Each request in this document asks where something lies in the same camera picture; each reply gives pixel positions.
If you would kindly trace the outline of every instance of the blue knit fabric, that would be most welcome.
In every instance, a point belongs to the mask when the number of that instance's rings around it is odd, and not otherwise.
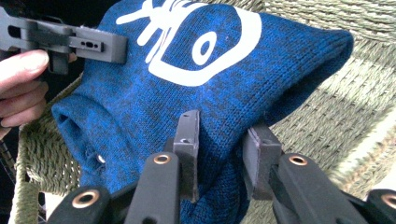
[[[261,118],[284,118],[353,46],[345,31],[177,0],[123,0],[98,29],[129,37],[127,63],[87,60],[81,85],[52,108],[80,183],[114,192],[136,181],[145,159],[175,136],[178,117],[199,109],[201,199],[182,202],[183,223],[243,217],[241,136]]]

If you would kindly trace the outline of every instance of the metal grommet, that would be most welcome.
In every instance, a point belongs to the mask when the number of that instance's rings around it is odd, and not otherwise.
[[[166,163],[168,163],[170,160],[171,160],[171,158],[170,158],[168,155],[165,155],[165,154],[156,156],[156,157],[154,158],[154,162],[157,163],[157,164],[160,164],[160,165],[166,164]]]
[[[382,201],[389,207],[396,209],[396,195],[394,194],[384,194],[381,196]]]
[[[85,208],[96,203],[98,199],[99,199],[99,191],[96,189],[89,189],[76,196],[73,199],[72,205],[75,208]]]
[[[103,157],[101,155],[97,155],[96,159],[100,162],[100,163],[106,163],[105,159],[103,159]]]
[[[308,161],[306,159],[304,159],[303,157],[300,157],[300,156],[289,157],[289,161],[291,163],[295,164],[295,165],[301,165],[301,166],[304,166],[304,165],[308,164]]]

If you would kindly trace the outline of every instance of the white printed graphic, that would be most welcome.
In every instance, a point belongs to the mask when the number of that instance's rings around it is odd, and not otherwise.
[[[145,46],[158,29],[162,30],[160,38],[146,57],[150,73],[179,85],[196,87],[205,84],[216,74],[246,58],[256,48],[262,34],[260,15],[235,7],[241,21],[241,36],[235,47],[218,57],[213,63],[197,71],[182,69],[163,62],[163,55],[174,39],[181,23],[195,9],[205,6],[206,4],[203,3],[191,4],[191,1],[185,0],[166,0],[161,7],[153,7],[152,0],[147,0],[143,3],[142,9],[119,17],[116,23],[124,24],[149,17],[151,22],[138,37],[137,44]],[[216,32],[212,31],[200,36],[195,41],[191,56],[197,65],[204,65],[209,60],[215,49],[217,38]],[[201,49],[205,44],[208,44],[208,48],[202,52]]]

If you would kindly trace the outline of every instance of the human hand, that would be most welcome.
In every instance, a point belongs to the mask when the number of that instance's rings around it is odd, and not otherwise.
[[[0,62],[0,139],[15,127],[38,119],[44,111],[48,84],[35,80],[47,68],[49,56],[38,49]]]

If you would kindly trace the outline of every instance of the blue knitted hat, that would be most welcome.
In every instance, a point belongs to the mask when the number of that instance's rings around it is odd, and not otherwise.
[[[259,119],[284,118],[353,46],[345,31],[180,0],[123,0],[98,29],[129,37],[127,63],[87,61],[81,85],[52,108],[80,184],[114,192],[136,181],[175,136],[178,117],[198,109],[201,199],[181,205],[190,223],[241,220],[241,136]]]

